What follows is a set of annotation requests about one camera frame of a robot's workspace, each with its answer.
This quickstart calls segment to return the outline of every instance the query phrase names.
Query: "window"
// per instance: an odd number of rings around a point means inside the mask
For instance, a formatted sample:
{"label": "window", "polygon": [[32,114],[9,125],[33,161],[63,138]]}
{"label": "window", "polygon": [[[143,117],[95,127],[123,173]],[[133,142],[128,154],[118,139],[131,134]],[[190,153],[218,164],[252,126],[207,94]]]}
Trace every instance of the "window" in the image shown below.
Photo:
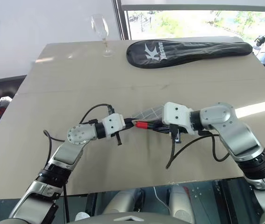
{"label": "window", "polygon": [[126,23],[132,40],[224,35],[241,37],[253,46],[265,35],[265,12],[127,11]]}

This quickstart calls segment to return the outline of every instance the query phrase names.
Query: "champagne flute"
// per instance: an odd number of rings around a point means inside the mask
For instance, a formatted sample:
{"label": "champagne flute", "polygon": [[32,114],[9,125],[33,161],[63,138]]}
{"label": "champagne flute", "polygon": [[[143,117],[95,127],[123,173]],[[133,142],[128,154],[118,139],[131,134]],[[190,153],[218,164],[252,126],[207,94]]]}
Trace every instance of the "champagne flute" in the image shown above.
{"label": "champagne flute", "polygon": [[92,29],[100,37],[105,45],[105,50],[103,56],[110,57],[113,55],[113,51],[109,48],[106,38],[108,36],[108,26],[107,23],[101,14],[94,14],[91,17]]}

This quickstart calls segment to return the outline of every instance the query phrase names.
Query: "beige tabletop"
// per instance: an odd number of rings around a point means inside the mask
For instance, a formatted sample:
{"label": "beige tabletop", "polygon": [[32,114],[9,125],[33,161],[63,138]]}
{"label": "beige tabletop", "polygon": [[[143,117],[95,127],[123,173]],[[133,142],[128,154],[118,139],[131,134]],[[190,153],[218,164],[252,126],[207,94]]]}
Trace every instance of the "beige tabletop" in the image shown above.
{"label": "beige tabletop", "polygon": [[[112,57],[102,56],[101,42],[46,46],[0,120],[0,199],[21,197],[43,168],[48,153],[43,129],[65,139],[67,130],[93,105],[109,103],[130,117],[167,101],[194,110],[216,102],[235,108],[265,102],[265,68],[253,54],[146,70],[127,62],[126,49],[132,42],[111,42]],[[87,118],[105,116],[107,110],[97,108]],[[241,120],[265,145],[265,112]],[[69,195],[242,175],[231,158],[214,161],[210,139],[190,146],[166,170],[171,150],[167,134],[131,128],[120,135],[121,146],[112,138],[86,147],[67,184]],[[182,135],[176,150],[195,137]],[[227,151],[216,143],[217,155],[222,157]],[[53,143],[53,151],[58,145]]]}

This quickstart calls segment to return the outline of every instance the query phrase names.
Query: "red object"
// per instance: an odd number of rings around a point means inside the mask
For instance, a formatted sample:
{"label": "red object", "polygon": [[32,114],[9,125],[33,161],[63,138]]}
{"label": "red object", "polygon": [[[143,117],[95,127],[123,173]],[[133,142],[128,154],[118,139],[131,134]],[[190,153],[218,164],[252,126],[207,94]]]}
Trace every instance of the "red object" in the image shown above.
{"label": "red object", "polygon": [[137,122],[136,127],[142,128],[142,129],[148,129],[148,123],[147,122]]}

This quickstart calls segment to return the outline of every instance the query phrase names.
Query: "wine glass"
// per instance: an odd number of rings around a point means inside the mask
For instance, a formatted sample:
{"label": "wine glass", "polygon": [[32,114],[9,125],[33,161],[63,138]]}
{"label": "wine glass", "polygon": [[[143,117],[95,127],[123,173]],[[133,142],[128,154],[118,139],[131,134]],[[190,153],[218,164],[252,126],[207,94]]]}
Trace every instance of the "wine glass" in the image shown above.
{"label": "wine glass", "polygon": [[107,23],[101,14],[94,14],[91,17],[92,29],[100,37],[105,45],[105,50],[103,56],[110,57],[113,55],[113,51],[109,48],[106,38],[108,36],[108,26]]}

